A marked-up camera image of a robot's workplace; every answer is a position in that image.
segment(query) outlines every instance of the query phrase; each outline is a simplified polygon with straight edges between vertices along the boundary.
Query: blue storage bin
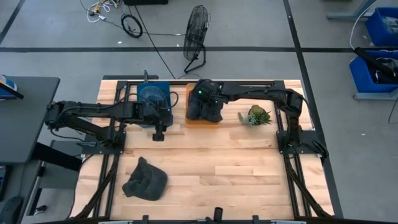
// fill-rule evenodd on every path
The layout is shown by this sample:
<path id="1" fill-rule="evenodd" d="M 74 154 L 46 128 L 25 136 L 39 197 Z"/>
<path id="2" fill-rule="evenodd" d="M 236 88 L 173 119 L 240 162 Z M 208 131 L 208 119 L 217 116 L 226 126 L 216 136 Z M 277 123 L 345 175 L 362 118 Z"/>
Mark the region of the blue storage bin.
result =
<path id="1" fill-rule="evenodd" d="M 398 34 L 391 34 L 387 31 L 382 18 L 384 16 L 398 18 L 398 7 L 379 7 L 366 21 L 369 35 L 376 46 L 398 46 Z"/>
<path id="2" fill-rule="evenodd" d="M 367 50 L 366 52 L 374 58 L 385 57 L 398 59 L 398 52 L 386 52 L 378 50 Z M 351 73 L 353 74 L 356 89 L 359 93 L 389 93 L 395 88 L 398 88 L 398 84 L 374 83 L 368 66 L 361 57 L 354 59 L 350 63 L 349 67 L 351 69 Z"/>

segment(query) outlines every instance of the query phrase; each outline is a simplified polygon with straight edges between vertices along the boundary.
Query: electric fan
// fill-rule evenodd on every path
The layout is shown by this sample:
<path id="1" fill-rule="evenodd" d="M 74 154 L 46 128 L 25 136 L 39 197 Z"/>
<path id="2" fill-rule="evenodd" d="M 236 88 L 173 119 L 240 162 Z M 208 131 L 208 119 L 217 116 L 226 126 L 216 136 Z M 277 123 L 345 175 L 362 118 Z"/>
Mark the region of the electric fan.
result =
<path id="1" fill-rule="evenodd" d="M 188 21 L 187 31 L 184 40 L 184 57 L 191 62 L 184 69 L 185 73 L 191 72 L 206 64 L 206 47 L 203 45 L 208 28 L 208 13 L 207 9 L 200 6 L 195 6 L 192 10 Z M 203 50 L 203 63 L 194 68 L 188 69 L 189 66 L 198 60 L 200 51 Z"/>

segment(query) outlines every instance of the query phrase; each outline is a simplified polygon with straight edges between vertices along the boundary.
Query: wooden table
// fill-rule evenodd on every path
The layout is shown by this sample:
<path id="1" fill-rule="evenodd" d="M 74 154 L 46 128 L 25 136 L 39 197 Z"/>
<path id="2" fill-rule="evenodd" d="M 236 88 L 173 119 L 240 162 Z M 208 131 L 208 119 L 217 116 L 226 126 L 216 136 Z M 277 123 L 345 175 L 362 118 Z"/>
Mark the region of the wooden table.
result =
<path id="1" fill-rule="evenodd" d="M 98 102 L 113 103 L 117 82 L 101 82 Z M 300 80 L 284 82 L 286 88 L 303 93 Z M 275 136 L 273 102 L 238 100 L 224 106 L 224 120 L 217 128 L 188 128 L 185 86 L 172 86 L 171 90 L 180 95 L 180 100 L 173 108 L 174 125 L 167 129 L 164 142 L 152 141 L 154 128 L 144 129 L 134 124 L 126 128 L 126 148 L 119 161 L 111 219 L 141 220 L 143 215 L 149 215 L 150 220 L 196 220 L 212 217 L 215 207 L 224 209 L 225 220 L 250 220 L 253 215 L 265 220 L 293 218 L 284 160 Z M 239 122 L 237 113 L 247 114 L 253 104 L 272 111 L 272 124 L 250 128 Z M 93 122 L 109 125 L 107 119 Z M 305 105 L 300 124 L 303 129 L 312 127 Z M 169 176 L 164 195 L 158 201 L 127 198 L 122 191 L 121 186 L 127 182 L 140 156 Z M 325 211 L 333 214 L 320 159 L 314 154 L 303 154 L 300 158 L 307 188 Z M 72 216 L 82 210 L 95 192 L 102 160 L 102 155 L 95 155 L 81 168 Z M 297 188 L 296 194 L 300 214 L 304 215 Z M 100 214 L 104 214 L 106 197 L 107 190 Z"/>

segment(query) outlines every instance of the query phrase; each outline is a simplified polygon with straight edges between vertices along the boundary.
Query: gray floor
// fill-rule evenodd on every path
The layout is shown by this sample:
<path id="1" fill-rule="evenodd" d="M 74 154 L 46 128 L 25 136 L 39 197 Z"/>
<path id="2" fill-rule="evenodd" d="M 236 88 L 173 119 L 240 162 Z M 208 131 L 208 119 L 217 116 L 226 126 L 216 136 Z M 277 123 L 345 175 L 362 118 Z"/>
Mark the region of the gray floor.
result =
<path id="1" fill-rule="evenodd" d="M 82 1 L 85 6 L 94 3 Z M 17 3 L 0 0 L 0 30 Z M 325 16 L 328 11 L 353 10 L 359 3 L 290 0 L 301 46 L 349 47 L 353 23 L 328 21 Z M 139 11 L 149 32 L 184 33 L 197 4 L 211 13 L 206 46 L 294 46 L 281 0 L 170 0 L 166 6 L 139 6 Z M 377 5 L 398 7 L 398 2 L 379 0 Z M 117 24 L 120 15 L 120 9 L 105 14 Z M 183 45 L 182 37 L 153 36 L 153 40 L 159 47 Z M 362 22 L 353 43 L 371 46 Z M 151 47 L 151 43 L 145 35 L 132 39 L 110 24 L 89 24 L 78 0 L 25 0 L 0 47 Z M 187 61 L 181 52 L 161 54 L 175 76 L 183 74 Z M 207 64 L 195 71 L 203 78 L 302 78 L 295 53 L 212 51 L 207 57 Z M 352 99 L 356 89 L 348 65 L 354 57 L 349 53 L 304 54 L 341 206 L 345 218 L 398 222 L 398 125 L 387 124 L 392 102 Z M 171 78 L 155 52 L 0 53 L 0 73 L 60 77 L 55 100 L 95 102 L 103 75 L 139 75 L 144 69 Z M 398 112 L 393 120 L 398 121 Z M 72 130 L 60 133 L 78 136 Z M 51 139 L 43 130 L 39 140 L 48 144 Z M 45 191 L 39 204 L 48 205 L 49 210 L 24 222 L 65 218 L 72 195 L 67 190 Z"/>

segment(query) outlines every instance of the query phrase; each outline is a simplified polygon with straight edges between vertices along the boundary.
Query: table leg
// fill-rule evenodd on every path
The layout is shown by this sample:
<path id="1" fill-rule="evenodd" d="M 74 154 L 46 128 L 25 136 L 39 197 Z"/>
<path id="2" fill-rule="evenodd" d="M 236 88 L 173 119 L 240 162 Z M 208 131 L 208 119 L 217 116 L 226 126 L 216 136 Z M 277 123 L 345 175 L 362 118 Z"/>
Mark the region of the table leg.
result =
<path id="1" fill-rule="evenodd" d="M 74 171 L 79 171 L 81 166 L 80 159 L 69 156 L 68 154 L 57 151 L 39 142 L 36 143 L 32 158 L 62 166 Z"/>
<path id="2" fill-rule="evenodd" d="M 331 12 L 326 15 L 327 19 L 340 19 L 346 21 L 355 21 L 361 13 L 367 9 L 371 4 L 375 3 L 376 0 L 364 0 L 355 12 Z M 371 14 L 365 13 L 363 18 L 372 16 Z"/>

